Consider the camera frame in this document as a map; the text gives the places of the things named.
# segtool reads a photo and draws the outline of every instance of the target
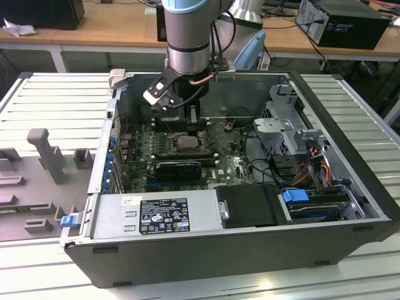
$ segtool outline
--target black plastic cover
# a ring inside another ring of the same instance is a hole
[[[279,190],[268,184],[216,187],[219,202],[227,204],[229,219],[224,228],[285,225]]]

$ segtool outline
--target copper pipe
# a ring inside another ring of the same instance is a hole
[[[192,86],[202,86],[203,84],[209,82],[212,78],[214,78],[214,75],[210,74],[209,76],[204,77],[203,79],[200,79],[198,81],[190,80],[189,82]]]

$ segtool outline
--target cable on floor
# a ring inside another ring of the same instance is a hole
[[[13,68],[18,74],[21,73],[21,72],[19,71],[19,69],[17,69],[17,67],[8,59],[8,57],[6,56],[6,51],[3,51],[3,49],[0,49],[0,54],[2,54],[2,56],[1,56],[0,58],[4,57],[4,58],[6,59],[6,61],[12,66],[12,68]]]

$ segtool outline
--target white paper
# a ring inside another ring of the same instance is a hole
[[[398,18],[395,20],[395,22],[393,23],[393,26],[400,27],[400,17],[398,17]]]
[[[142,196],[130,196],[130,197],[122,197],[122,206],[127,205],[140,205],[140,201],[142,201]]]
[[[4,23],[5,23],[5,26],[3,26],[2,28],[5,31],[7,31],[10,35],[16,36],[17,38],[19,38],[19,36],[25,36],[25,35],[37,33],[35,31],[35,27],[33,27],[31,25],[20,26],[20,25],[17,25],[17,24],[7,21],[5,18],[4,18]]]

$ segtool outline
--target computer case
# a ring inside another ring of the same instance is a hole
[[[75,30],[84,13],[82,0],[0,0],[2,23]]]
[[[358,0],[302,0],[296,16],[296,24],[319,47],[370,50],[390,21]]]

